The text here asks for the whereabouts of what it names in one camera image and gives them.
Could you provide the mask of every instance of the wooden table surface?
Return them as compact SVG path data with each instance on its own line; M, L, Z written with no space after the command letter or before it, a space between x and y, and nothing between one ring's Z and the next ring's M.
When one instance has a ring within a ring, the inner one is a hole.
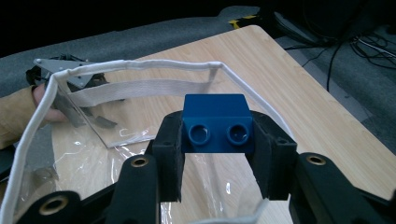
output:
M355 187L382 198L389 199L396 188L396 157L261 27L252 25L233 30L155 53L138 61L150 59L191 63L218 61L227 64L289 124L298 144L298 152L316 152L329 157ZM62 140L62 129L54 127L55 148L67 144ZM55 154L58 154L55 155L57 161L65 155L60 152ZM58 164L58 169L61 173L61 164ZM73 175L73 170L65 172ZM89 176L100 175L101 172L100 169L92 170ZM238 173L244 175L245 172L242 169ZM191 179L194 177L183 177L183 181ZM83 188L95 188L95 185ZM189 184L183 184L183 189L197 190ZM182 209L183 206L173 207L174 210L178 208ZM198 208L183 211L173 218L175 223L177 216L191 216L186 220L194 220L200 215L194 216L192 213L198 211ZM269 202L261 222L291 223L288 202Z

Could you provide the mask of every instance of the cable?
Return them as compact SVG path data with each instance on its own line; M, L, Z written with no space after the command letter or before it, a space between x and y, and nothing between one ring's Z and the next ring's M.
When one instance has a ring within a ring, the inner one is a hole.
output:
M284 48L283 50L292 50L292 49L314 49L314 48L324 48L326 47L326 45L324 46L311 46L311 45L295 45L295 46L291 46L291 47L287 47Z
M302 67L305 67L309 62L311 62L312 60L315 60L316 58L320 57L320 55L321 55L324 51L326 51L326 49L323 49L316 57L311 58L311 59L309 59L308 61L306 61L306 63L304 63L304 64L302 65Z
M364 37L369 39L370 42L362 40ZM368 34L366 36L354 37L349 42L349 45L358 56L366 59L369 63L383 68L396 69L396 52L393 52L392 49L386 49L389 43L393 44L393 42L388 41L380 35ZM368 49L373 50L375 54L369 54L367 52ZM380 62L379 60L382 60L381 62L385 60L385 62L390 63L390 65L378 63Z
M340 42L337 46L337 48L335 49L334 53L332 54L332 58L330 59L330 65L329 65L329 70L327 72L327 82L326 82L326 90L328 92L330 92L330 76L332 73L332 63L334 61L335 55L337 54L338 50L341 48L341 46L343 45L343 42Z

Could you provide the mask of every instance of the gripper screw hole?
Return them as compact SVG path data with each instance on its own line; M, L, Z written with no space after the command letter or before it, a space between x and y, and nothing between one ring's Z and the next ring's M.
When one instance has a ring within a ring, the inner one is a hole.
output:
M131 162L133 167L142 167L149 163L149 160L146 158L137 158Z
M67 199L67 197L59 195L57 197L50 198L45 203L43 203L40 206L38 212L42 216L50 216L64 209L68 203L69 200Z
M308 156L306 159L309 162L311 162L312 164L315 164L315 165L324 165L324 164L326 164L326 161L323 160L321 157L318 157L318 156Z

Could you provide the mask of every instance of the black cable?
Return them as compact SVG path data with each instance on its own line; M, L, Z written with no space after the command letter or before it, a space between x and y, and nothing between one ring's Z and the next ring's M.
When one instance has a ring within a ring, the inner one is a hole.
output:
M318 57L320 57L320 55L326 51L326 49L323 49L316 57L309 59L308 61L306 61L306 63L304 63L303 65L301 65L301 67L305 67L309 62L311 62L312 60L317 59Z
M287 47L283 50L292 50L292 49L314 49L314 48L322 48L322 46L312 46L312 45L295 45L291 47Z
M369 39L371 41L371 44L378 48L387 49L390 52L396 51L396 49L389 48L389 44L392 44L396 47L396 43L394 43L394 42L386 39L384 36L376 34L374 32L365 33L361 36L361 38Z
M340 42L335 49L334 53L332 54L332 58L330 59L330 64L329 64L329 70L327 72L327 82L326 82L326 91L330 91L330 76L332 73L332 63L334 61L335 55L337 54L338 50L341 48L343 45L343 42Z
M378 40L382 38L380 35L376 35L375 37ZM384 48L384 46L387 46L389 42L385 41L384 45L380 45L377 43L377 40L373 40L370 37L368 37L368 39L372 42L365 42L364 40L361 40L360 36L355 37L349 42L349 45L358 56L366 59L369 63L383 68L396 69L396 53L393 53L391 52L391 50ZM367 50L364 50L360 45L363 45L367 49L373 49L375 51L375 54L369 55ZM375 60L378 61L384 59L391 63L391 66L375 62Z

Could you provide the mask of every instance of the white webbing strap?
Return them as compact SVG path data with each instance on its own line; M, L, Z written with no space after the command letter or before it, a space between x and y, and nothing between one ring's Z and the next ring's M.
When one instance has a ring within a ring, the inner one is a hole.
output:
M174 95L187 93L205 93L211 81L190 82L172 79L148 79L128 82L114 82L97 87L68 93L75 106L89 107L102 103L143 96Z
M149 68L175 68L175 69L189 70L189 71L210 70L211 77L214 74L216 74L218 69L221 69L231 81L233 81L237 86L239 86L242 90L244 90L252 100L258 103L259 106L264 108L264 110L268 112L268 115L279 126L281 126L281 128L285 130L285 132L288 133L291 138L294 138L289 125L285 122L285 120L283 120L282 116L280 116L279 113L257 92L251 89L249 85L242 78L240 78L232 69L230 69L225 63L222 62L186 63L186 62L178 62L172 60L146 60L140 62L118 60L107 63L94 63L94 64L81 66L72 70L68 70L67 76L75 77L75 76L85 76L85 75L92 75L95 73L105 73L105 72L119 71L126 69L144 70ZM65 78L64 74L59 74L58 77Z

